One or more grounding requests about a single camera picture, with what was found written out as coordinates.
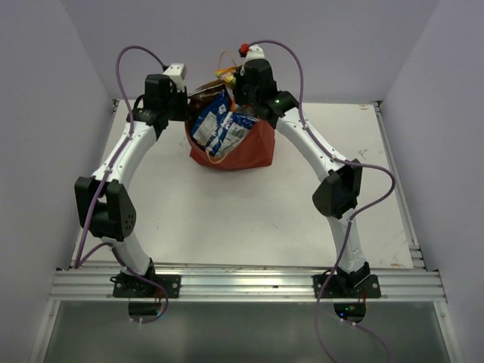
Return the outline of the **red paper bag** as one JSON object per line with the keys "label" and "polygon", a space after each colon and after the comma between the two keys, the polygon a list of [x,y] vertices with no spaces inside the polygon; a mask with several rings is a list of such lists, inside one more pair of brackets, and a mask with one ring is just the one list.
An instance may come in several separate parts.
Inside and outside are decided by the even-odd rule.
{"label": "red paper bag", "polygon": [[203,167],[230,172],[272,164],[274,130],[234,95],[235,73],[240,68],[233,55],[223,51],[216,79],[188,96],[185,134],[190,158]]}

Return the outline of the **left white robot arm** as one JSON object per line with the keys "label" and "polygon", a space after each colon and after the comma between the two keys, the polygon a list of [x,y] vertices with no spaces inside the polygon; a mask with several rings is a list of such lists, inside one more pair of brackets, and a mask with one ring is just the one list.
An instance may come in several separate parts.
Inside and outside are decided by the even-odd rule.
{"label": "left white robot arm", "polygon": [[125,128],[107,159],[89,177],[76,180],[74,189],[82,235],[74,265],[79,268],[88,255],[83,252],[87,236],[109,246],[122,266],[133,275],[130,287],[139,296],[150,296],[157,278],[148,272],[150,257],[135,236],[137,214],[129,186],[142,159],[171,121],[188,118],[185,73],[181,65],[144,81],[144,94],[136,105],[128,105]]}

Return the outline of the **brown kettle chips bag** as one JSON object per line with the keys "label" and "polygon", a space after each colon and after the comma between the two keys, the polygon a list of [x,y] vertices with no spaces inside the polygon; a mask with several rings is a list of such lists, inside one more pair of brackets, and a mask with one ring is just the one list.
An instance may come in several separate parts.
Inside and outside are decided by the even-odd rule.
{"label": "brown kettle chips bag", "polygon": [[188,94],[188,106],[192,110],[200,109],[206,104],[211,104],[224,90],[225,84],[223,81],[217,79],[208,82]]}

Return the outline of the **blue white snack bag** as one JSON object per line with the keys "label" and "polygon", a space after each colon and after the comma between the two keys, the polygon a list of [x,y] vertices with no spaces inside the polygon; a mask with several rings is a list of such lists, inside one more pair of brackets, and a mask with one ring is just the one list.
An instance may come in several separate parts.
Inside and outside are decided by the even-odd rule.
{"label": "blue white snack bag", "polygon": [[226,93],[220,93],[191,127],[191,137],[213,158],[231,153],[259,122],[254,116],[232,112],[230,107]]}

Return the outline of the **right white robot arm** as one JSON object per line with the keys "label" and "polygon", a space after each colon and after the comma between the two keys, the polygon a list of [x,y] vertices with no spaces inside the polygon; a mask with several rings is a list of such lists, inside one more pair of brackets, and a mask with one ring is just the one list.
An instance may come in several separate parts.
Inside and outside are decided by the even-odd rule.
{"label": "right white robot arm", "polygon": [[356,222],[350,219],[358,204],[362,167],[340,163],[321,148],[323,139],[311,130],[300,103],[279,91],[266,59],[247,60],[235,73],[234,95],[283,135],[303,155],[320,181],[312,195],[317,211],[327,218],[337,250],[336,276],[331,281],[344,296],[355,296],[371,270],[362,252]]}

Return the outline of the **orange Fox's candy bag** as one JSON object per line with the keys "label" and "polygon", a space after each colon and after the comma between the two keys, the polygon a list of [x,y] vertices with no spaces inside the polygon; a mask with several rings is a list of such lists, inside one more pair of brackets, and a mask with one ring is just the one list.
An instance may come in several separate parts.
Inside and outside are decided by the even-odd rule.
{"label": "orange Fox's candy bag", "polygon": [[221,81],[226,87],[234,89],[236,86],[235,74],[238,71],[238,67],[227,67],[218,69],[215,71],[216,78]]}

